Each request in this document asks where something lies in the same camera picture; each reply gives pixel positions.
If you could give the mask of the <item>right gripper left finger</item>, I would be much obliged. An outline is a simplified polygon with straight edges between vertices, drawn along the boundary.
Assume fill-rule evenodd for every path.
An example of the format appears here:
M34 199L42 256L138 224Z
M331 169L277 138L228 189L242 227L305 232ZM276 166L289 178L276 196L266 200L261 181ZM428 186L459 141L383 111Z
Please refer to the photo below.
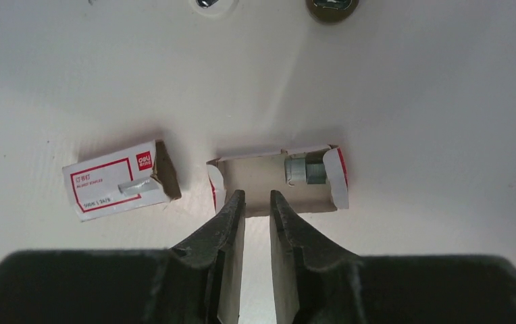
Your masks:
M169 323L237 323L244 254L245 193L235 190L207 223L172 247Z

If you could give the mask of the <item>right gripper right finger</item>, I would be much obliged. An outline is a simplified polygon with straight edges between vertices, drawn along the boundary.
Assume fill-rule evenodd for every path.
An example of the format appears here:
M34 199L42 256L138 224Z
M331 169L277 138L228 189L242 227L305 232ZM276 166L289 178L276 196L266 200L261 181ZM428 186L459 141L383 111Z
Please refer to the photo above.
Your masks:
M357 254L270 192L272 279L277 323L360 323Z

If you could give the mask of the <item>cardboard staple box tray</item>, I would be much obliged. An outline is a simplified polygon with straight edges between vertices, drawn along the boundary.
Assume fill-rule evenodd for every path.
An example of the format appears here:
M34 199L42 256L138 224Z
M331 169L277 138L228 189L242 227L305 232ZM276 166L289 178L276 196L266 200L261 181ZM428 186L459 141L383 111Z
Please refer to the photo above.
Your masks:
M318 156L323 159L327 182L307 185L285 182L284 160L290 157ZM296 213L328 213L349 208L349 179L339 146L322 144L301 148L281 148L207 162L215 210L219 211L235 190L246 196L247 217L269 215L270 192L281 192Z

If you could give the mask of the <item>red white staple box sleeve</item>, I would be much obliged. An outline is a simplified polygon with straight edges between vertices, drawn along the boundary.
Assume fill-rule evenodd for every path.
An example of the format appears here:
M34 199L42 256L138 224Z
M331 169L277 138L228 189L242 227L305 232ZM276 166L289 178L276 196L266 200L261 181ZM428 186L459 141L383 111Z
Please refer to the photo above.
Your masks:
M65 166L62 173L68 200L80 221L182 197L162 139Z

